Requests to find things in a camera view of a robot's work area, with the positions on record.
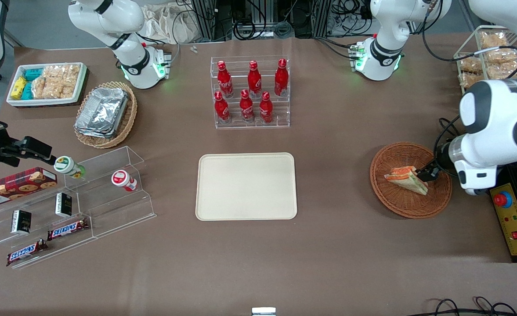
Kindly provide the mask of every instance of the acrylic display stand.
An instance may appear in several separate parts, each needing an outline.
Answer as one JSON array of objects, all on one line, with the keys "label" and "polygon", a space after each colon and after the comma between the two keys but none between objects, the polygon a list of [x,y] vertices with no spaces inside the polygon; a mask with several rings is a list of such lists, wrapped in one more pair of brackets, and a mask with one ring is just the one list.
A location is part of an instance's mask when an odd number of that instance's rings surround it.
[{"label": "acrylic display stand", "polygon": [[[481,47],[481,41],[479,40],[479,32],[504,32],[506,36],[506,41],[509,45],[514,46],[517,43],[517,35],[512,32],[511,30],[505,28],[504,26],[496,26],[496,25],[481,25],[478,26],[471,35],[463,42],[459,50],[453,55],[454,58],[460,58],[461,56],[465,56],[469,54],[470,52],[474,52],[475,46],[477,46],[477,50],[482,50]],[[487,62],[483,56],[483,54],[479,54],[477,56],[481,62],[481,68],[483,70],[487,69]],[[458,78],[461,78],[461,62],[457,61],[457,74]],[[487,75],[486,71],[483,71],[483,78],[484,80],[489,79],[489,76]],[[465,93],[465,88],[460,84],[461,86],[461,94]]]},{"label": "acrylic display stand", "polygon": [[[11,264],[12,268],[23,268],[36,264],[72,248],[92,242],[108,234],[138,224],[156,216],[153,212],[151,197],[143,190],[138,168],[144,160],[128,146],[90,158],[79,164],[86,169],[83,178],[76,180],[58,174],[64,186],[47,190],[47,193],[30,194],[30,199],[20,202],[8,202],[0,208],[0,245],[6,246],[6,252],[0,256],[5,262],[7,254],[33,244],[40,238],[47,240],[48,230],[87,218],[90,226],[65,236],[47,241],[48,249],[36,252],[32,256]],[[114,171],[124,169],[137,180],[134,192],[114,186],[110,177]],[[63,192],[73,198],[73,215],[62,218],[55,214],[56,194]],[[30,233],[26,235],[11,234],[12,214],[14,210],[31,212]]]},{"label": "acrylic display stand", "polygon": [[[274,94],[274,75],[278,69],[278,60],[285,58],[288,60],[286,67],[289,74],[288,95],[286,97],[278,97]],[[217,62],[223,60],[227,66],[227,70],[231,74],[233,81],[234,94],[232,98],[226,98],[225,101],[229,105],[229,113],[231,114],[231,122],[229,124],[220,124],[218,116],[213,105],[215,99],[213,94],[220,91],[220,85],[217,81]],[[260,120],[260,98],[253,99],[254,122],[246,123],[242,120],[241,108],[239,102],[241,100],[241,90],[248,89],[247,76],[249,74],[249,62],[256,60],[258,62],[258,71],[262,76],[262,91],[270,92],[270,100],[274,106],[274,120],[270,124],[263,124]],[[290,82],[292,74],[290,72],[290,60],[288,56],[241,56],[241,57],[213,57],[210,65],[210,76],[212,84],[212,111],[217,129],[228,128],[282,128],[290,126]]]}]

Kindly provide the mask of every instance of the small black box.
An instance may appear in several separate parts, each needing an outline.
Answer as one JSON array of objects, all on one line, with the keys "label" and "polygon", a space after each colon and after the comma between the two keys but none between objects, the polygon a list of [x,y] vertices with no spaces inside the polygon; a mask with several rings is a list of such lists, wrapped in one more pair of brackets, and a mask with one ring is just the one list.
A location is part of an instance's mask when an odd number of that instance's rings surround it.
[{"label": "small black box", "polygon": [[32,214],[30,212],[15,210],[13,212],[13,224],[11,233],[13,234],[29,234],[32,224]]},{"label": "small black box", "polygon": [[58,193],[55,201],[55,214],[61,217],[71,217],[72,208],[73,198],[63,192]]}]

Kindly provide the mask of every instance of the coca-cola bottle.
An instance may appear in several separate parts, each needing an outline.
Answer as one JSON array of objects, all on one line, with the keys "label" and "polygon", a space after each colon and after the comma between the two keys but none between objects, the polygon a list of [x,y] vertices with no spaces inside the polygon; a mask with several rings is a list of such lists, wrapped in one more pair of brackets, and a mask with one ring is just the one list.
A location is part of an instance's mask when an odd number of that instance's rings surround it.
[{"label": "coca-cola bottle", "polygon": [[284,58],[278,60],[278,70],[276,70],[276,75],[274,76],[274,93],[279,97],[288,96],[288,81],[290,76],[286,66],[288,66],[287,60]]},{"label": "coca-cola bottle", "polygon": [[225,62],[220,60],[217,62],[217,68],[219,70],[217,74],[217,80],[220,84],[221,92],[225,98],[233,97],[233,81],[231,79],[231,74],[227,70],[227,66],[225,66]]},{"label": "coca-cola bottle", "polygon": [[247,123],[254,122],[253,101],[249,99],[248,90],[243,89],[241,91],[241,102],[239,105],[241,107],[242,120]]},{"label": "coca-cola bottle", "polygon": [[262,76],[260,72],[258,72],[258,63],[256,60],[251,60],[249,63],[249,90],[250,90],[250,98],[257,99],[260,98],[260,93],[262,92]]},{"label": "coca-cola bottle", "polygon": [[231,122],[231,114],[229,114],[229,106],[223,99],[221,92],[217,91],[214,95],[216,99],[216,113],[220,124],[229,124]]},{"label": "coca-cola bottle", "polygon": [[270,101],[270,94],[268,91],[262,92],[262,101],[260,102],[260,118],[262,123],[270,124],[272,122],[272,110],[274,106]]}]

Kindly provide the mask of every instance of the table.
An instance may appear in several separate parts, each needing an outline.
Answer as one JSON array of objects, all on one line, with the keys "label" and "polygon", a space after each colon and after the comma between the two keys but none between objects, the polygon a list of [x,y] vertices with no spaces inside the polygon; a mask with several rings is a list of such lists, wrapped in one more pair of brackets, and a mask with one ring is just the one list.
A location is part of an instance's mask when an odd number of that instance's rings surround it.
[{"label": "table", "polygon": [[[428,40],[447,56],[466,37]],[[170,80],[135,90],[139,112],[123,145],[146,160],[142,180],[158,216],[24,270],[5,268],[0,251],[0,315],[248,315],[275,306],[279,315],[400,316],[433,310],[435,298],[474,308],[475,295],[517,310],[517,264],[508,263],[489,198],[455,185],[441,214],[407,220],[387,210],[369,184],[369,164],[382,146],[406,140],[430,147],[437,119],[457,114],[455,68],[433,59],[420,36],[411,37],[400,68],[384,82],[351,73],[344,58],[314,40],[197,46],[198,54],[182,47]],[[215,130],[210,58],[265,54],[292,59],[292,126]],[[124,80],[108,49],[16,48],[16,55],[16,66],[84,62],[87,90]],[[34,136],[54,154],[81,161],[104,151],[75,138],[76,111],[4,104],[0,119],[11,136]],[[196,219],[198,160],[238,152],[293,154],[294,219]],[[0,166],[0,176],[12,172]]]}]

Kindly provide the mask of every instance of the round wicker basket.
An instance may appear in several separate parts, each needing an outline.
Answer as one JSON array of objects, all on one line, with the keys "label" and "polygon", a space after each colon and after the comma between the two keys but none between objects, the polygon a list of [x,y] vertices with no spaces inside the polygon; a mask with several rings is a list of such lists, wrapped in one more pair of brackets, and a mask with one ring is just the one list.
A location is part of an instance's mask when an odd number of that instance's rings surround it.
[{"label": "round wicker basket", "polygon": [[441,212],[452,196],[452,180],[440,172],[438,179],[428,182],[428,194],[417,194],[385,180],[392,168],[422,168],[433,159],[431,150],[410,142],[383,147],[373,157],[369,180],[375,194],[391,211],[407,218],[429,218]]},{"label": "round wicker basket", "polygon": [[[81,143],[88,146],[93,146],[94,148],[104,149],[116,146],[117,144],[123,142],[123,140],[125,140],[127,135],[130,133],[131,128],[134,126],[135,115],[137,114],[137,100],[135,100],[135,95],[131,88],[122,82],[107,82],[99,85],[97,88],[121,88],[126,91],[129,96],[126,104],[126,110],[118,127],[118,133],[114,138],[86,136],[79,134],[79,132],[75,130],[75,134]],[[94,91],[94,89],[88,92],[88,95],[83,99],[81,106],[79,107],[77,117],[81,114],[81,111],[84,108],[84,104],[86,103],[86,100],[88,100],[88,97],[92,91]]]}]

